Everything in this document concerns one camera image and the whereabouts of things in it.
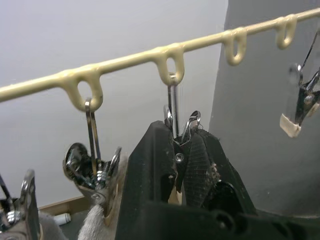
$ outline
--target silver clip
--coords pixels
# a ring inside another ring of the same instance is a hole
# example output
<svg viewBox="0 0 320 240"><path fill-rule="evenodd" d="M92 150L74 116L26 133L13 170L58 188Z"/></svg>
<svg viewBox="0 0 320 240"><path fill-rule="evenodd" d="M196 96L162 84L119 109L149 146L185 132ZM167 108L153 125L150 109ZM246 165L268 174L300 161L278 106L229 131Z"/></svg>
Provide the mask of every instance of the silver clip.
<svg viewBox="0 0 320 240"><path fill-rule="evenodd" d="M94 112L90 111L91 99L85 101L85 114L89 133L91 156L81 143L74 143L63 160L63 171L79 191L94 205L101 205L107 216L117 193L118 166L121 147L118 147L111 161L102 161L97 124Z"/></svg>
<svg viewBox="0 0 320 240"><path fill-rule="evenodd" d="M39 240L41 230L36 201L35 172L28 170L21 187L21 195L15 208L0 213L0 240Z"/></svg>
<svg viewBox="0 0 320 240"><path fill-rule="evenodd" d="M319 83L320 68L308 81L304 80L303 74L304 67L314 47L317 36L318 32L316 32L314 35L310 49L303 61L303 64L293 64L289 68L287 106L283 115L286 117L286 121L290 122L292 126L296 126L294 129L298 129L302 125L305 117L311 116L317 110L320 104L320 88L316 87ZM282 128L286 132L290 129L285 127L284 124L282 124Z"/></svg>
<svg viewBox="0 0 320 240"><path fill-rule="evenodd" d="M173 79L173 82L176 82L177 79L175 74L170 72L170 77ZM188 121L183 127L182 135L179 135L179 118L178 118L178 85L173 84L167 87L168 92L168 105L164 105L164 124L172 132L172 138L174 144L178 145L175 149L175 160L177 163L183 162L185 156L183 155L182 147L185 143L189 142L192 138L193 132L200 125L201 113L199 111L194 111L189 117Z"/></svg>

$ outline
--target screw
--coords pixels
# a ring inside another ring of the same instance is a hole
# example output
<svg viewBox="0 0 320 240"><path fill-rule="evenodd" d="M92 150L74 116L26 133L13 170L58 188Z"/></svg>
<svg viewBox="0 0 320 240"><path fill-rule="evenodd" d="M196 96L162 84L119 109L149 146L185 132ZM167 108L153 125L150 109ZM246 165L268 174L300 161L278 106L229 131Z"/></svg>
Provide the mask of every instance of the screw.
<svg viewBox="0 0 320 240"><path fill-rule="evenodd" d="M313 95L308 95L308 96L305 97L304 103L305 103L305 104L310 104L313 99L314 99L314 96L313 96Z"/></svg>
<svg viewBox="0 0 320 240"><path fill-rule="evenodd" d="M177 153L176 155L175 155L175 161L177 162L177 163L181 163L183 160L184 160L184 155L182 154L182 153Z"/></svg>
<svg viewBox="0 0 320 240"><path fill-rule="evenodd" d="M220 221L220 222L219 222L219 227L220 227L221 229L226 229L226 228L227 228L226 224L225 224L223 221Z"/></svg>
<svg viewBox="0 0 320 240"><path fill-rule="evenodd" d="M92 196L91 196L93 199L95 199L95 200L100 200L100 196L98 195L98 194L93 194Z"/></svg>

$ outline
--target cream plastic rod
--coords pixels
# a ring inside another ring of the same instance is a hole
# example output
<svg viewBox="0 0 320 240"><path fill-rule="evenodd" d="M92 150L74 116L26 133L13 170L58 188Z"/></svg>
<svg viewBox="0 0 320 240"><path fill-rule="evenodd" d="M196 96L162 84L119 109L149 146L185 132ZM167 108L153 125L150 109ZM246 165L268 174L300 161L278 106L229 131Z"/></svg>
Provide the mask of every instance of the cream plastic rod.
<svg viewBox="0 0 320 240"><path fill-rule="evenodd" d="M227 62L230 65L235 66L238 65L245 56L247 35L253 35L270 29L275 29L277 32L275 42L279 49L285 49L291 44L295 36L297 22L314 17L320 17L320 7L189 41L156 47L154 49L129 56L64 70L53 75L26 82L12 84L0 88L0 102L59 87L66 91L71 102L78 110L85 112L85 100L80 95L78 84L81 81L86 81L92 91L90 108L92 111L96 111L103 102L103 91L100 85L100 76L103 74L147 62L154 62L157 65L162 82L167 86L177 85L182 81L185 74L185 52L223 43ZM236 55L234 55L235 40L237 42ZM167 67L168 58L172 58L175 62L176 78L170 77Z"/></svg>

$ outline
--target white towel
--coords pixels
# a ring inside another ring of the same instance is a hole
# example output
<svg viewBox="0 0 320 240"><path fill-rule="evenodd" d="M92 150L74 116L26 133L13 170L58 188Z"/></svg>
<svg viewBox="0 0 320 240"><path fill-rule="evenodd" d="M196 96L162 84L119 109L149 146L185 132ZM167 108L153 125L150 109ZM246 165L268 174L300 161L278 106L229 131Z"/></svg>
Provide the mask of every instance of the white towel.
<svg viewBox="0 0 320 240"><path fill-rule="evenodd" d="M104 210L95 205L86 216L78 240L114 240L116 236L122 192L127 172L128 157L120 154L118 168L118 195L114 199L113 214L109 226L105 225Z"/></svg>
<svg viewBox="0 0 320 240"><path fill-rule="evenodd" d="M43 240L68 240L56 224L53 216L39 212L39 222L42 226Z"/></svg>

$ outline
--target gray wall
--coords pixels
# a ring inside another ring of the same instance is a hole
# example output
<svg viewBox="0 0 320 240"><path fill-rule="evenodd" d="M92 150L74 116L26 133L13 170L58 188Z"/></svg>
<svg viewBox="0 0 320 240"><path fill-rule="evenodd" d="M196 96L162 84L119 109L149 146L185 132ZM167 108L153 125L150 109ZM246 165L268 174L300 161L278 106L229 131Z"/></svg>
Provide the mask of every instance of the gray wall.
<svg viewBox="0 0 320 240"><path fill-rule="evenodd" d="M225 29L319 6L319 0L229 0ZM320 214L320 112L303 123L297 139L279 127L288 67L303 62L316 27L317 19L298 23L286 50L277 48L274 30L249 36L246 56L236 67L226 63L221 49L209 131L220 138L258 209Z"/></svg>

